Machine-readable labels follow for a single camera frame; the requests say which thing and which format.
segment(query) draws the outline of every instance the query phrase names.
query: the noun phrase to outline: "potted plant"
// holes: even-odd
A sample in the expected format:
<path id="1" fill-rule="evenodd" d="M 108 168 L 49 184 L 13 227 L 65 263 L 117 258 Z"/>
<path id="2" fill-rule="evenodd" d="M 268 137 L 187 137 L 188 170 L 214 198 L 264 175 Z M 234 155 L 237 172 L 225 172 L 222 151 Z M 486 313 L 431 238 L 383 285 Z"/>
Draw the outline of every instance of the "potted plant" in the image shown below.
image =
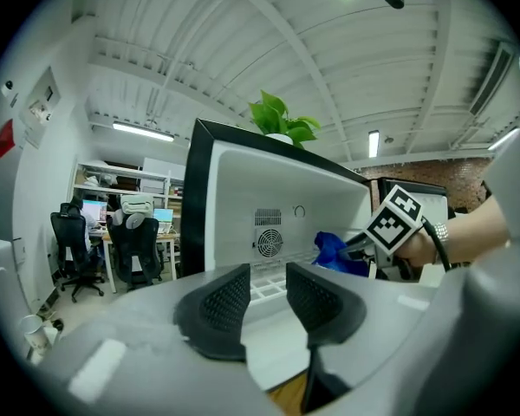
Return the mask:
<path id="1" fill-rule="evenodd" d="M 312 117 L 289 118 L 285 103 L 272 94 L 262 91 L 262 103 L 249 103 L 254 123 L 264 135 L 304 149 L 301 142 L 316 140 L 311 127 L 320 129 Z"/>

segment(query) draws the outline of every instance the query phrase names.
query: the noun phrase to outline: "brick wall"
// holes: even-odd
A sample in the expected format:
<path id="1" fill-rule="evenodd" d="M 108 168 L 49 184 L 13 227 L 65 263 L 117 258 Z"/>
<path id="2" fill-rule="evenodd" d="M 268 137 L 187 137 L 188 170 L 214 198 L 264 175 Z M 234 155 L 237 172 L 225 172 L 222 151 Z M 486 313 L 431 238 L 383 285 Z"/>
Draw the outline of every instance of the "brick wall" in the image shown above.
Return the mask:
<path id="1" fill-rule="evenodd" d="M 472 211 L 485 199 L 485 190 L 480 186 L 484 170 L 490 162 L 490 159 L 429 160 L 404 165 L 372 166 L 356 171 L 367 179 L 394 177 L 444 186 L 452 208 L 465 206 L 468 211 Z M 377 198 L 373 201 L 377 207 L 380 201 Z"/>

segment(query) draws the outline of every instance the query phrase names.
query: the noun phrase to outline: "ceiling light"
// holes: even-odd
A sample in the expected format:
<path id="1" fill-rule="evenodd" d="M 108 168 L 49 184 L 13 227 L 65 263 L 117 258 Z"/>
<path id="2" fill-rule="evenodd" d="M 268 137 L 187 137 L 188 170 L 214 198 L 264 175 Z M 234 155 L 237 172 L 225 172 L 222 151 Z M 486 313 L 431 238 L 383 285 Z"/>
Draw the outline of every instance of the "ceiling light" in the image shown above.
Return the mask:
<path id="1" fill-rule="evenodd" d="M 125 131 L 126 133 L 145 135 L 146 137 L 152 137 L 153 139 L 165 140 L 166 142 L 173 142 L 173 136 L 170 134 L 157 133 L 156 131 L 152 131 L 150 129 L 133 127 L 131 125 L 128 125 L 127 123 L 119 123 L 118 121 L 115 121 L 112 126 L 114 127 L 114 129 L 117 129 L 118 131 Z"/>
<path id="2" fill-rule="evenodd" d="M 501 137 L 499 140 L 497 140 L 493 145 L 491 145 L 489 148 L 487 148 L 489 151 L 493 151 L 495 148 L 501 146 L 505 141 L 510 139 L 511 137 L 514 137 L 518 132 L 520 131 L 520 128 L 514 128 L 510 132 L 508 132 L 506 135 Z"/>
<path id="3" fill-rule="evenodd" d="M 368 157 L 376 157 L 378 155 L 378 147 L 380 146 L 380 132 L 371 131 L 367 134 Z"/>

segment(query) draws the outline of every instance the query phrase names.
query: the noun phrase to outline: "ventilation fan grille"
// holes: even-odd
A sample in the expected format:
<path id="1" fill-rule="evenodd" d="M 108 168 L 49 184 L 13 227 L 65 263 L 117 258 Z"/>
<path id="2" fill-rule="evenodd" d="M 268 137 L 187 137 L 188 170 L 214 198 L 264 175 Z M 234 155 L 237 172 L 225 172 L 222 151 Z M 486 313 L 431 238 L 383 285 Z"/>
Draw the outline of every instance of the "ventilation fan grille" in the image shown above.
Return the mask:
<path id="1" fill-rule="evenodd" d="M 271 226 L 281 224 L 281 210 L 274 208 L 258 208 L 254 215 L 255 226 Z"/>
<path id="2" fill-rule="evenodd" d="M 283 238 L 278 230 L 266 230 L 258 237 L 258 252 L 264 257 L 275 256 L 282 246 Z"/>

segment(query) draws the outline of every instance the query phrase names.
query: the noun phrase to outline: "hand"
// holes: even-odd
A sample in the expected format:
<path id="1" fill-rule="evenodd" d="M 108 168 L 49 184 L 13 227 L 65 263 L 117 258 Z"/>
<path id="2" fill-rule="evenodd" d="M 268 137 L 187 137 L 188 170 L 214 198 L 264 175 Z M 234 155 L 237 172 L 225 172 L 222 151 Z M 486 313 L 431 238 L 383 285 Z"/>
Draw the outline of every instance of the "hand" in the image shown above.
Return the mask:
<path id="1" fill-rule="evenodd" d="M 404 242 L 394 255 L 406 259 L 411 267 L 421 269 L 425 264 L 433 263 L 436 252 L 426 230 L 420 230 Z"/>

